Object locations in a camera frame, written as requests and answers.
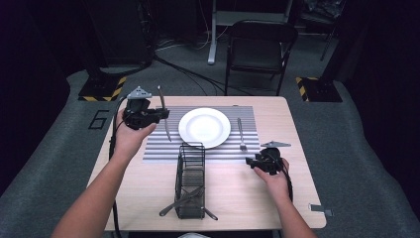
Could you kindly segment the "person's right hand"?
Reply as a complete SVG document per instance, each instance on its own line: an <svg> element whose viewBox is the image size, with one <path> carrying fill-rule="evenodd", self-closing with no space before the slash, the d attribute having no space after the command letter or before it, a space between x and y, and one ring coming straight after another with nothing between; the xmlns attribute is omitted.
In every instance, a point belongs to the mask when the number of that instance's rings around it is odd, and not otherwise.
<svg viewBox="0 0 420 238"><path fill-rule="evenodd" d="M254 172L265 182L268 192L274 200L289 199L288 181L283 171L272 176L260 168L254 168Z"/></svg>

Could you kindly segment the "person's left hand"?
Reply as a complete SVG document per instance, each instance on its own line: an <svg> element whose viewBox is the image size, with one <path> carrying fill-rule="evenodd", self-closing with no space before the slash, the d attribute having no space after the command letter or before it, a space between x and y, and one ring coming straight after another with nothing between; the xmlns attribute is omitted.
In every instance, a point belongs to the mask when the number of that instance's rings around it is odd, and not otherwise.
<svg viewBox="0 0 420 238"><path fill-rule="evenodd" d="M131 129L123 121L123 110L118 112L116 122L119 127L116 131L116 145L112 161L129 162L141 148L143 141L155 130L157 124L152 123L139 130Z"/></svg>

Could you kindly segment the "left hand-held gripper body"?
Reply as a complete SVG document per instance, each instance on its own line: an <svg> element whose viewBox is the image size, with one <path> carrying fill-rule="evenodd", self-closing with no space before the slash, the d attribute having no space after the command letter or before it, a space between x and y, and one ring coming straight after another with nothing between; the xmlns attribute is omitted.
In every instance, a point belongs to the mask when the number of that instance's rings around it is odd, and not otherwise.
<svg viewBox="0 0 420 238"><path fill-rule="evenodd" d="M140 86L127 95L128 101L124 109L123 121L129 128L139 130L156 122L154 111L149 108L150 98L152 95Z"/></svg>

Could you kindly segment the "grey striped placemat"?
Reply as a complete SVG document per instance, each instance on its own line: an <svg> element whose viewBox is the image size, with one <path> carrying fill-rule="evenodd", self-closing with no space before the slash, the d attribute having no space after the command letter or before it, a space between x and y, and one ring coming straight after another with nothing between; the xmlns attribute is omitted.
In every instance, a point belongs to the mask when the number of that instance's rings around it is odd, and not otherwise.
<svg viewBox="0 0 420 238"><path fill-rule="evenodd" d="M178 157L178 150L184 142L178 133L178 123L181 117L190 110L204 108L198 106L172 106L167 118L171 142L166 136L163 124L149 135L144 153L145 163L173 162ZM231 123L229 138L220 146L205 149L205 159L213 162L243 161L245 157L252 157L260 151L260 139L257 131L254 108L252 106L207 106L224 113ZM240 133L237 118L241 118L244 140L247 151L241 151Z"/></svg>

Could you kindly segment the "metal utensil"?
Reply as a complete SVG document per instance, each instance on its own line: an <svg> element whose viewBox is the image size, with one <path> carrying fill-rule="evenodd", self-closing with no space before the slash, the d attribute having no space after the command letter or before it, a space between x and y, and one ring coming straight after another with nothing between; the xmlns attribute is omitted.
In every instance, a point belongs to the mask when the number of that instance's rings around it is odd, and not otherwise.
<svg viewBox="0 0 420 238"><path fill-rule="evenodd" d="M176 208L176 207L180 206L181 204L189 201L191 198L200 195L203 190L204 190L204 187L200 186L200 187L194 189L193 191L188 192L182 198L180 198L179 200L173 202L172 204L168 205L163 210L161 210L159 212L159 215L160 216L166 216L173 208Z"/></svg>
<svg viewBox="0 0 420 238"><path fill-rule="evenodd" d="M183 201L175 208L176 214L180 219L203 219L206 215L217 220L218 217L205 207L203 196L194 196Z"/></svg>

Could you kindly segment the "black equipment cabinet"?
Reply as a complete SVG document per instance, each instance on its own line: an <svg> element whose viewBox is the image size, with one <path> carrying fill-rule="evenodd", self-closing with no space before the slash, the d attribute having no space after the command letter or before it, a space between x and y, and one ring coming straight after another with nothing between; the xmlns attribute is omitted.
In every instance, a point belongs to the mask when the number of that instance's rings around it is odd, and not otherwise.
<svg viewBox="0 0 420 238"><path fill-rule="evenodd" d="M148 67L152 55L139 17L138 0L84 0L109 66Z"/></svg>

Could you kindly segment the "person's white clothing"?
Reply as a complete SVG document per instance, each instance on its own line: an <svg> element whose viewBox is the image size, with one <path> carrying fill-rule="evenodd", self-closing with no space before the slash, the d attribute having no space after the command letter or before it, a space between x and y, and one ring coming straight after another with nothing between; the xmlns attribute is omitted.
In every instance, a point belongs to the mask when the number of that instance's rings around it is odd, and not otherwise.
<svg viewBox="0 0 420 238"><path fill-rule="evenodd" d="M195 232L189 232L189 233L182 234L177 238L211 238L211 237L208 237L199 233L195 233Z"/></svg>

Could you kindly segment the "white metal desk frame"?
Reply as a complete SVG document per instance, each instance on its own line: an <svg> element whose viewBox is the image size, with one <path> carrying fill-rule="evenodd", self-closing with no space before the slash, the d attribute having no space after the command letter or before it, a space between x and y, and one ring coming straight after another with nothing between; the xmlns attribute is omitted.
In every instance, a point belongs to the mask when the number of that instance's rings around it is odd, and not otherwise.
<svg viewBox="0 0 420 238"><path fill-rule="evenodd" d="M280 13L258 12L257 10L244 12L236 10L220 11L217 9L217 0L212 0L211 41L207 63L209 65L213 65L216 61L218 26L229 27L242 20L268 20L286 22L290 16L293 0L285 0L285 3L285 10Z"/></svg>

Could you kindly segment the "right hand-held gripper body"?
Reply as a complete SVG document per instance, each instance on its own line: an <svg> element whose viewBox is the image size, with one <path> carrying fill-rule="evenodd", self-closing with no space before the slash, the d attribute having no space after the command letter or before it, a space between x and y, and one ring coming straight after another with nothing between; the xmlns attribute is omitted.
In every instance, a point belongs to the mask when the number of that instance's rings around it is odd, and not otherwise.
<svg viewBox="0 0 420 238"><path fill-rule="evenodd" d="M287 174L287 168L283 162L283 157L280 154L280 147L290 147L290 144L270 141L262 144L260 151L261 160L265 164L263 169L270 175L275 175L277 172L284 172Z"/></svg>

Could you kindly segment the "silver spoon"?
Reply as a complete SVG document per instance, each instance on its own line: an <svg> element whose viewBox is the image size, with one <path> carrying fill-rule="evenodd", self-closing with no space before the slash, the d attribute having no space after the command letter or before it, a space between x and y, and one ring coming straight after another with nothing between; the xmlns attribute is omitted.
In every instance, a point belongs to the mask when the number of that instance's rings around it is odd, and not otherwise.
<svg viewBox="0 0 420 238"><path fill-rule="evenodd" d="M247 145L246 145L245 140L244 140L243 125L242 125L241 118L237 118L237 124L238 124L238 128L239 128L240 139L241 139L240 149L241 149L241 151L247 151L248 148L247 148Z"/></svg>

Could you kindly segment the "black folding chair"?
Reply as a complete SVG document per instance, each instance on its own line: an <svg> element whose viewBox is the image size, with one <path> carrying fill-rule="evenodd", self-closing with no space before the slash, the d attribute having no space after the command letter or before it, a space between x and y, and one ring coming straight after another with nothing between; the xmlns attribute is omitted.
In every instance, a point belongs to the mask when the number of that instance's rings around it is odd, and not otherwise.
<svg viewBox="0 0 420 238"><path fill-rule="evenodd" d="M228 37L224 93L228 94L232 71L279 76L275 94L279 95L291 50L298 38L288 23L243 20L234 23Z"/></svg>

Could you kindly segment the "black hazard-striped stand base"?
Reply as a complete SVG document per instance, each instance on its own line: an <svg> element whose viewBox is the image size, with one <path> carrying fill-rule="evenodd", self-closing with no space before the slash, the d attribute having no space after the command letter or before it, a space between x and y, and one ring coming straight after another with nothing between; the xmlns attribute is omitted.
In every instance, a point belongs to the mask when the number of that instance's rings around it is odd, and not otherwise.
<svg viewBox="0 0 420 238"><path fill-rule="evenodd" d="M342 102L333 82L324 82L317 77L296 77L300 96L306 102Z"/></svg>
<svg viewBox="0 0 420 238"><path fill-rule="evenodd" d="M89 77L78 93L83 101L114 101L122 91L126 76L103 74L99 78Z"/></svg>

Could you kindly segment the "black wire cutlery caddy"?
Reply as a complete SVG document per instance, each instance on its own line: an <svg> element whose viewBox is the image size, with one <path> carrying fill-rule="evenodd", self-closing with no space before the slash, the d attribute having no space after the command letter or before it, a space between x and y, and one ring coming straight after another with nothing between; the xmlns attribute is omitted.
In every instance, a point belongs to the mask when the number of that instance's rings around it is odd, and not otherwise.
<svg viewBox="0 0 420 238"><path fill-rule="evenodd" d="M205 148L201 143L182 143L178 150L174 201L200 186L205 190ZM198 196L204 197L204 190Z"/></svg>

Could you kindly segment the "metal table knife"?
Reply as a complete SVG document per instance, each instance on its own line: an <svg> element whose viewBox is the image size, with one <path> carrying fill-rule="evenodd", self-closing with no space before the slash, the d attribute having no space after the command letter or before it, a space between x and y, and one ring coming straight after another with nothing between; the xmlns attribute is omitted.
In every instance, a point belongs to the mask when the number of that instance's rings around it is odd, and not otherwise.
<svg viewBox="0 0 420 238"><path fill-rule="evenodd" d="M162 109L164 109L168 112L168 110L166 109L166 106L165 106L164 96L163 96L162 88L161 88L160 85L157 86L157 91L158 91L158 94L159 94ZM169 141L171 142L171 137L170 137L168 124L167 124L167 117L164 119L164 128L165 128L166 136L169 139Z"/></svg>

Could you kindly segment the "white round plate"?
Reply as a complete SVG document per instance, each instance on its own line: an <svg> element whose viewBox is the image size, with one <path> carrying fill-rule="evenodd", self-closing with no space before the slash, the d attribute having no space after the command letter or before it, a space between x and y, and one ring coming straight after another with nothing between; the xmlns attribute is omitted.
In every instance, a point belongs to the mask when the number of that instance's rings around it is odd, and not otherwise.
<svg viewBox="0 0 420 238"><path fill-rule="evenodd" d="M222 145L231 133L231 123L221 111L197 108L184 114L178 123L181 139L190 144L201 143L205 149Z"/></svg>

